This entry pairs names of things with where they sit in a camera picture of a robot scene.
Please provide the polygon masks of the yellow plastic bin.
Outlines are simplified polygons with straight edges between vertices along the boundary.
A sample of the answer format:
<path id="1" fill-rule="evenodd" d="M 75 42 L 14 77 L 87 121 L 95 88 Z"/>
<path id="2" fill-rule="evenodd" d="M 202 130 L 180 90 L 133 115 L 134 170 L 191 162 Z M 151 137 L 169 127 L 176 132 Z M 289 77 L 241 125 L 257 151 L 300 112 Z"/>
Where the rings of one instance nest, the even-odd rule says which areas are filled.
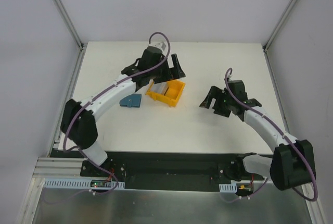
<path id="1" fill-rule="evenodd" d="M 166 83 L 168 84 L 168 89 L 164 95 L 151 91 L 151 87 L 155 84 L 154 82 L 148 87 L 145 95 L 149 96 L 154 101 L 162 102 L 169 107 L 176 107 L 186 84 L 179 80 L 172 80 Z"/>

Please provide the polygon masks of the blue leather card holder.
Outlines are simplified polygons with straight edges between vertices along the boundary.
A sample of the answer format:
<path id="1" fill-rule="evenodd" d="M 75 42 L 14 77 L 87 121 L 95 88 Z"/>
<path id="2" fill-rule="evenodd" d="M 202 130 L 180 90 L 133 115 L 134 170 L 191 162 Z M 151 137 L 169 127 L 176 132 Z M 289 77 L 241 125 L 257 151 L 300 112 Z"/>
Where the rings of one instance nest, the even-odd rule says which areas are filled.
<path id="1" fill-rule="evenodd" d="M 121 99 L 119 104 L 121 107 L 140 108 L 141 100 L 142 95 L 134 93 Z"/>

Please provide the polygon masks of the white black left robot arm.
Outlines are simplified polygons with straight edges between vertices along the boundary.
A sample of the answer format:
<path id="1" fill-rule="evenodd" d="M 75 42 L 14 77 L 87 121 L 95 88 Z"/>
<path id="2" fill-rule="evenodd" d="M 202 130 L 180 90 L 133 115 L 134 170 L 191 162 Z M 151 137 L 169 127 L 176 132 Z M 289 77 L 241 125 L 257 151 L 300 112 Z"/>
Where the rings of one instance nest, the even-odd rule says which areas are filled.
<path id="1" fill-rule="evenodd" d="M 171 55 L 172 67 L 161 48 L 149 46 L 135 63 L 125 67 L 111 85 L 85 100 L 70 99 L 65 104 L 60 129 L 65 139 L 73 141 L 92 164 L 92 171 L 100 177 L 110 170 L 107 153 L 98 144 L 98 119 L 123 98 L 147 86 L 184 78 L 176 54 Z"/>

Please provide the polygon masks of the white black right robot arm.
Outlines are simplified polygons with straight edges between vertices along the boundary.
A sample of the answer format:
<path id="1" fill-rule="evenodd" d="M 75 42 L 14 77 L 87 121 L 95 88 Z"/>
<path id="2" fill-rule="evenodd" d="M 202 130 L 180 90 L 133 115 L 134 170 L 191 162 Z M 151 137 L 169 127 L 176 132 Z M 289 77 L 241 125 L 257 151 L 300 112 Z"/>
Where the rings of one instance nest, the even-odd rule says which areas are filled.
<path id="1" fill-rule="evenodd" d="M 227 81 L 224 89 L 212 86 L 200 107 L 213 108 L 214 114 L 223 117 L 234 114 L 250 126 L 273 153 L 272 157 L 257 153 L 238 155 L 227 170 L 232 180 L 240 181 L 257 174 L 272 180 L 281 191 L 315 182 L 312 144 L 282 131 L 259 101 L 248 98 L 243 81 Z"/>

